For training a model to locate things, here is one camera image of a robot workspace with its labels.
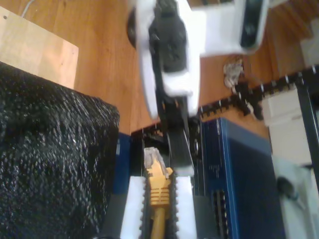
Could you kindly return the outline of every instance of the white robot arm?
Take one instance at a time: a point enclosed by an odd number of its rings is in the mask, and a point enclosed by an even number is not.
[[[187,118],[198,111],[200,58],[255,51],[263,39],[269,0],[193,9],[187,0],[135,1],[135,43],[146,105],[151,118],[161,120],[175,172],[192,176]]]

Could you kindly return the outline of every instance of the black textured material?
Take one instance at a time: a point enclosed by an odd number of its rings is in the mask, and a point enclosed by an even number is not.
[[[0,63],[0,238],[90,238],[113,187],[117,109]]]
[[[170,217],[168,219],[168,227],[166,230],[166,238],[167,239],[177,239],[177,201],[176,201],[176,175],[173,173],[170,176],[170,187],[169,187],[169,206],[170,206]]]

